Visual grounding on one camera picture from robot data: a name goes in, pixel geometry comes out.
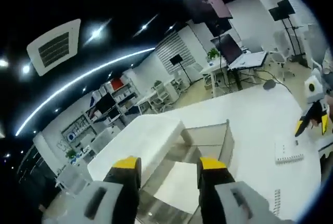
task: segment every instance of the computer mouse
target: computer mouse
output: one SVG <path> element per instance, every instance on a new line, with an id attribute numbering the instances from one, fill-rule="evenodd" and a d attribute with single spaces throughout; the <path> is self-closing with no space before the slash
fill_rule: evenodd
<path id="1" fill-rule="evenodd" d="M 270 89 L 274 88 L 275 85 L 276 85 L 276 82 L 273 79 L 269 79 L 264 83 L 263 87 L 264 87 L 264 90 L 270 90 Z"/>

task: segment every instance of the spiral notebook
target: spiral notebook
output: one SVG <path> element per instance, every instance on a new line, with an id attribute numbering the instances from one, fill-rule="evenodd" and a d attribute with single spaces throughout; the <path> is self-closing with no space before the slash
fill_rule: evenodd
<path id="1" fill-rule="evenodd" d="M 300 147 L 295 142 L 275 142 L 275 163 L 284 164 L 300 161 L 304 158 Z"/>
<path id="2" fill-rule="evenodd" d="M 273 214 L 278 216 L 280 214 L 280 206 L 281 206 L 281 190 L 276 189 L 274 191 L 274 208 Z"/>

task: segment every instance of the monitor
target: monitor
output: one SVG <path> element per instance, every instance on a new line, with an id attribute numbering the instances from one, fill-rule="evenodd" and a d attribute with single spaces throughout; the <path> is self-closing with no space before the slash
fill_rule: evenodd
<path id="1" fill-rule="evenodd" d="M 114 109 L 110 110 L 108 112 L 108 117 L 110 117 L 111 119 L 114 119 L 115 117 L 117 117 L 118 115 L 120 115 L 120 112 L 118 111 L 118 109 L 115 107 Z"/>
<path id="2" fill-rule="evenodd" d="M 283 13 L 287 15 L 295 14 L 295 11 L 292 5 L 290 4 L 289 0 L 282 0 L 278 2 L 277 5 L 279 6 L 279 8 Z"/>
<path id="3" fill-rule="evenodd" d="M 214 37 L 222 35 L 232 28 L 229 20 L 226 18 L 218 18 L 217 20 L 207 21 L 206 25 Z"/>
<path id="4" fill-rule="evenodd" d="M 273 17 L 274 21 L 279 21 L 282 19 L 287 19 L 289 16 L 284 11 L 281 10 L 280 7 L 275 7 L 273 9 L 268 10 Z"/>
<path id="5" fill-rule="evenodd" d="M 231 35 L 225 34 L 220 37 L 212 39 L 211 42 L 215 44 L 217 50 L 220 51 L 221 55 L 225 58 L 228 65 L 232 64 L 240 55 L 243 54 L 240 47 L 237 45 Z"/>
<path id="6" fill-rule="evenodd" d="M 112 96 L 107 93 L 105 96 L 103 96 L 97 103 L 96 108 L 104 114 L 106 111 L 108 111 L 110 108 L 112 108 L 116 104 L 115 100 L 112 98 Z"/>
<path id="7" fill-rule="evenodd" d="M 180 54 L 175 55 L 174 57 L 172 57 L 170 59 L 170 62 L 172 63 L 173 66 L 175 66 L 176 64 L 179 64 L 182 61 L 182 57 L 180 56 Z"/>

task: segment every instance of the white table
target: white table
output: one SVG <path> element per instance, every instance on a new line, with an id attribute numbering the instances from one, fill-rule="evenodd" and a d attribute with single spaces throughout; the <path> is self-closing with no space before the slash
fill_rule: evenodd
<path id="1" fill-rule="evenodd" d="M 244 181 L 264 196 L 270 210 L 274 207 L 274 190 L 280 189 L 279 217 L 296 220 L 306 211 L 321 184 L 318 151 L 305 130 L 297 137 L 304 160 L 276 165 L 275 141 L 294 141 L 301 113 L 293 96 L 277 84 L 270 91 L 254 86 L 162 115 L 180 119 L 186 128 L 222 124 L 229 119 L 235 140 L 231 163 L 232 167 L 237 166 L 235 180 Z"/>
<path id="2" fill-rule="evenodd" d="M 88 164 L 94 181 L 103 181 L 112 165 L 129 156 L 141 158 L 141 184 L 146 183 L 179 136 L 193 143 L 183 123 L 162 115 L 142 115 L 127 125 Z"/>
<path id="3" fill-rule="evenodd" d="M 174 93 L 171 93 L 170 92 L 170 89 L 168 89 L 169 85 L 171 84 L 172 81 L 174 81 L 175 79 L 174 78 L 171 78 L 169 79 L 168 81 L 164 82 L 164 86 L 165 86 L 165 89 L 168 91 L 168 93 L 170 94 L 170 96 L 172 97 L 172 100 L 173 101 L 176 101 L 178 98 L 179 98 L 179 95 L 174 92 Z M 148 102 L 151 109 L 156 113 L 158 114 L 159 112 L 155 109 L 154 105 L 151 104 L 150 102 L 150 99 L 156 95 L 156 90 L 152 90 L 150 93 L 148 93 L 147 95 L 145 95 L 143 98 L 141 98 L 136 104 L 135 106 L 138 106 L 139 107 L 139 110 L 140 110 L 140 114 L 142 115 L 142 112 L 141 112 L 141 108 L 140 108 L 140 105 L 143 104 L 143 103 L 146 103 Z"/>
<path id="4" fill-rule="evenodd" d="M 254 61 L 253 66 L 256 67 L 258 65 L 257 64 L 258 61 L 259 61 L 259 63 L 262 63 L 262 61 L 265 59 L 266 52 L 251 53 L 250 51 L 246 51 L 246 53 L 243 55 L 253 55 L 253 61 Z M 222 58 L 217 58 L 217 59 L 207 63 L 207 65 L 200 72 L 200 74 L 210 74 L 211 81 L 212 81 L 213 97 L 216 97 L 214 72 L 219 70 L 220 68 L 223 69 L 225 67 L 227 67 L 227 63 L 226 63 L 225 59 L 222 57 Z M 246 66 L 242 67 L 241 65 L 238 65 L 238 64 L 237 64 L 237 67 L 239 69 L 246 69 Z M 237 83 L 238 88 L 240 89 L 241 88 L 240 81 L 236 80 L 236 83 Z"/>

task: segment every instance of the small notebook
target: small notebook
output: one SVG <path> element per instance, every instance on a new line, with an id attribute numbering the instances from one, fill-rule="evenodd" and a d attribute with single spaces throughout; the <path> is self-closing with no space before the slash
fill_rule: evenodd
<path id="1" fill-rule="evenodd" d="M 295 142 L 284 143 L 281 140 L 275 142 L 275 163 L 284 164 L 300 161 L 304 155 Z"/>

